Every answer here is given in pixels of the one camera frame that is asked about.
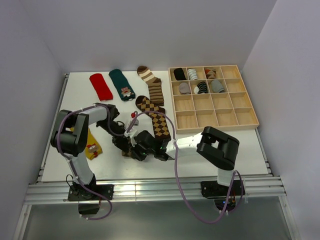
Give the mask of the light brown argyle sock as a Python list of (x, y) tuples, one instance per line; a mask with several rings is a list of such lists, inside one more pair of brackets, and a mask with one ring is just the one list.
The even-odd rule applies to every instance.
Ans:
[(126, 140), (121, 147), (122, 156), (134, 159), (134, 147), (130, 140)]

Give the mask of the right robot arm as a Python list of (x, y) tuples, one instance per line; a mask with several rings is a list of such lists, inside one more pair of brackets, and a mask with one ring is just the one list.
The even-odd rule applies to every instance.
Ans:
[(133, 146), (132, 155), (139, 161), (147, 156), (166, 162), (179, 157), (200, 155), (217, 167), (216, 189), (222, 195), (229, 194), (233, 188), (232, 176), (240, 142), (235, 137), (214, 127), (206, 126), (202, 132), (178, 139), (156, 139), (148, 131), (126, 130)]

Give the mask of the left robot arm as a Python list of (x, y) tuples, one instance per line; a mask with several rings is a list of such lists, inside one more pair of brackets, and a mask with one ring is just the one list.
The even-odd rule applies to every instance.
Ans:
[(122, 151), (129, 151), (131, 142), (125, 136), (123, 124), (114, 121), (119, 115), (115, 105), (95, 103), (80, 110), (61, 110), (55, 120), (50, 144), (66, 159), (72, 174), (71, 191), (86, 200), (95, 197), (106, 199), (89, 167), (85, 149), (89, 126), (95, 124), (112, 136), (112, 143)]

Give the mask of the dark brown argyle sock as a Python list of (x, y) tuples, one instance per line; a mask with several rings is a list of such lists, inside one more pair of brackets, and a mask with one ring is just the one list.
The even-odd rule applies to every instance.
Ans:
[(151, 101), (144, 95), (139, 95), (136, 98), (135, 105), (141, 112), (148, 112), (147, 115), (150, 117), (152, 121), (153, 133), (156, 139), (171, 139), (166, 118), (162, 115), (166, 113), (166, 110), (163, 107), (157, 106), (153, 101)]

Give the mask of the yellow bear sock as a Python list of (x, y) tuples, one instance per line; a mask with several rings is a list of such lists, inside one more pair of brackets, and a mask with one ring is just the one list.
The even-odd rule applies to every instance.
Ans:
[(77, 157), (79, 158), (82, 156), (82, 154), (84, 154), (85, 157), (91, 161), (94, 158), (101, 155), (102, 153), (103, 153), (102, 147), (97, 142), (95, 137), (92, 135), (90, 128), (88, 128), (86, 147), (83, 152), (78, 154)]

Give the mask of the red sock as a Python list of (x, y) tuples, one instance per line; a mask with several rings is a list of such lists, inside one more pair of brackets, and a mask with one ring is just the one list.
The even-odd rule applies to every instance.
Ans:
[(91, 75), (89, 80), (100, 101), (109, 101), (113, 99), (113, 94), (101, 73)]

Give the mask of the green bear sock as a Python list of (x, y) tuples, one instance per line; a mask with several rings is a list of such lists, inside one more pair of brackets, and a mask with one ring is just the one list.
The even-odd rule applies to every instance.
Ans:
[(114, 69), (108, 75), (122, 101), (131, 101), (136, 97), (135, 92), (120, 69)]

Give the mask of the brown striped sock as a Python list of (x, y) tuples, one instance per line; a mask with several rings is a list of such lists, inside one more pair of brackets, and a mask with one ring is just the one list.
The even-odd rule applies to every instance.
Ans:
[(164, 106), (164, 96), (162, 91), (162, 81), (156, 77), (152, 71), (144, 65), (141, 65), (136, 70), (138, 76), (147, 84), (149, 99), (156, 106)]

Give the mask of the rolled beige sock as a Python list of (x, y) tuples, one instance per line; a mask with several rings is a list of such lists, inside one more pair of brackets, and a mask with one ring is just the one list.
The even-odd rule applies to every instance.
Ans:
[(181, 95), (190, 95), (191, 94), (191, 90), (190, 90), (189, 84), (186, 83), (186, 82), (180, 83), (179, 87), (178, 87), (178, 90), (179, 90), (179, 93)]

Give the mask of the rolled black white sock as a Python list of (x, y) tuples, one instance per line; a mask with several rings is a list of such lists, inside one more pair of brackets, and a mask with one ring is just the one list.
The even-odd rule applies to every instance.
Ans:
[(205, 81), (199, 82), (193, 89), (195, 94), (208, 94), (208, 86)]

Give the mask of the wooden compartment tray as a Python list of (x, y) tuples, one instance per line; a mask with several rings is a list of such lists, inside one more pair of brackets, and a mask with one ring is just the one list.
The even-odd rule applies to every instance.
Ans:
[[(186, 80), (176, 80), (174, 69), (182, 68)], [(205, 68), (216, 71), (215, 79), (207, 79)], [(188, 69), (195, 69), (197, 80), (189, 80)], [(195, 133), (206, 126), (222, 131), (254, 130), (260, 123), (237, 65), (171, 67), (168, 70), (173, 115), (179, 134)], [(224, 92), (213, 93), (211, 82), (219, 80)], [(208, 93), (195, 94), (194, 88), (206, 82)], [(191, 94), (180, 94), (179, 85), (188, 83)]]

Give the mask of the rolled grey sock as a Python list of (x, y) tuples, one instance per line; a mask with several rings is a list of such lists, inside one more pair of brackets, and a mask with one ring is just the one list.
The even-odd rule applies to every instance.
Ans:
[(225, 89), (224, 89), (222, 83), (217, 79), (213, 80), (210, 85), (211, 85), (211, 90), (213, 93), (224, 93), (225, 92)]

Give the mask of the rolled orange argyle sock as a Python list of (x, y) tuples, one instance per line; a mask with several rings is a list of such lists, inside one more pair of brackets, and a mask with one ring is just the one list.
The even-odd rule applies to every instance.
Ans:
[(204, 69), (205, 76), (207, 79), (215, 79), (216, 78), (216, 70), (211, 68)]

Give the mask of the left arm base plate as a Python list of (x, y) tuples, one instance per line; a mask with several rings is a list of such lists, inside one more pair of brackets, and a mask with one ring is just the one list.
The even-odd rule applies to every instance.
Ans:
[[(114, 185), (113, 184), (100, 184), (95, 185), (92, 191), (106, 197), (108, 200), (113, 199)], [(98, 201), (102, 197), (84, 189), (81, 185), (76, 184), (70, 187), (67, 200), (69, 202), (77, 201)]]

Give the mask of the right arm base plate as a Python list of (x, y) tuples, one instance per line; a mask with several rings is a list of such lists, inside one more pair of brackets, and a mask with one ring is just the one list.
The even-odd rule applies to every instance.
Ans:
[[(201, 194), (203, 197), (207, 199), (218, 199), (218, 198), (225, 198), (228, 193), (229, 186), (224, 186), (218, 184), (217, 180), (213, 181), (201, 181)], [(231, 190), (230, 190), (230, 197), (231, 196), (241, 196), (241, 194), (245, 195), (246, 191), (242, 186), (240, 180), (234, 180)]]

